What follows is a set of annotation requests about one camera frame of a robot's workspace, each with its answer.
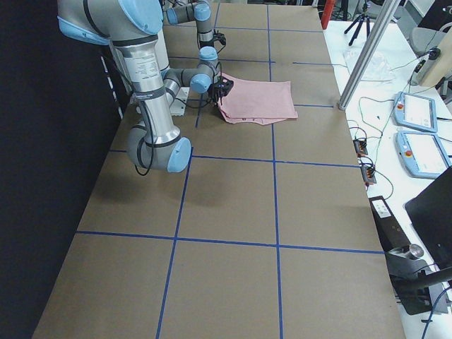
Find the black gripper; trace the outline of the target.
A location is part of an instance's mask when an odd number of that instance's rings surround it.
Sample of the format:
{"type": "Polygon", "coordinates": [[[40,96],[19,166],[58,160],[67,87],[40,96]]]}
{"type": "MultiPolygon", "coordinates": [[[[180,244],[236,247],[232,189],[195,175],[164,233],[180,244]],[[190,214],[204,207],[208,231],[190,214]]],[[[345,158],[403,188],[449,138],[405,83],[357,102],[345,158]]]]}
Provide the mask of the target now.
{"type": "Polygon", "coordinates": [[[219,78],[211,84],[208,89],[208,96],[212,102],[221,102],[234,87],[234,81],[229,78],[219,78]]]}
{"type": "Polygon", "coordinates": [[[222,47],[225,47],[226,46],[226,37],[219,30],[214,30],[212,42],[213,43],[219,42],[222,47]]]}

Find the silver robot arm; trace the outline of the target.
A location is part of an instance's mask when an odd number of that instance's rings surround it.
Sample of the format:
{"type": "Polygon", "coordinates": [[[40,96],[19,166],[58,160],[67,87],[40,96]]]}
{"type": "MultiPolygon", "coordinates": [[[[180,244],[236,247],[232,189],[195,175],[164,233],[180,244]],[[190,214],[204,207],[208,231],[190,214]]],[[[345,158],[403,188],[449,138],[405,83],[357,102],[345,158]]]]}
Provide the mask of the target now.
{"type": "Polygon", "coordinates": [[[170,107],[189,87],[218,103],[234,82],[222,75],[215,42],[225,37],[213,28],[209,1],[193,1],[164,11],[161,1],[58,1],[60,31],[67,37],[112,45],[122,55],[141,120],[130,130],[127,154],[136,168],[181,172],[191,157],[191,142],[174,125],[170,107]],[[193,21],[198,38],[198,65],[164,69],[159,65],[158,35],[163,23],[193,21]]]}
{"type": "Polygon", "coordinates": [[[222,47],[227,44],[225,35],[213,27],[212,8],[209,1],[173,5],[166,10],[166,16],[170,25],[195,22],[199,49],[214,47],[216,42],[222,47]]]}

